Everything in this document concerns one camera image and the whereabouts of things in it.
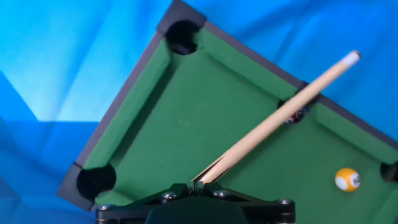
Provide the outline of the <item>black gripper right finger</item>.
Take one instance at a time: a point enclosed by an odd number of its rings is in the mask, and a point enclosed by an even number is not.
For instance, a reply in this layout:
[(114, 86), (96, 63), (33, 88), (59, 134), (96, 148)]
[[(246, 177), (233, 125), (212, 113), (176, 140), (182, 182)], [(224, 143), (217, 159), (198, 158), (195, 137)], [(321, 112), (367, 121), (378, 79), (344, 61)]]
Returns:
[(268, 223), (295, 223), (295, 202), (288, 198), (273, 201), (261, 200), (235, 190), (222, 187), (217, 182), (198, 183), (198, 193), (219, 200), (233, 202), (248, 219), (265, 218)]

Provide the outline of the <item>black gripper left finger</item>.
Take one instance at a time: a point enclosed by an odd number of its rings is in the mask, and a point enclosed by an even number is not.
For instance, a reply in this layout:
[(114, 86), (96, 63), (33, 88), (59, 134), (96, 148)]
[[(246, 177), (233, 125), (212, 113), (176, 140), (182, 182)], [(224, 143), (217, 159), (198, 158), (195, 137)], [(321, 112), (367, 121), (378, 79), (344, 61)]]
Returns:
[(188, 184), (173, 184), (169, 189), (128, 205), (100, 205), (96, 209), (96, 224), (145, 223), (153, 209), (194, 195), (196, 195), (196, 183), (190, 182)]

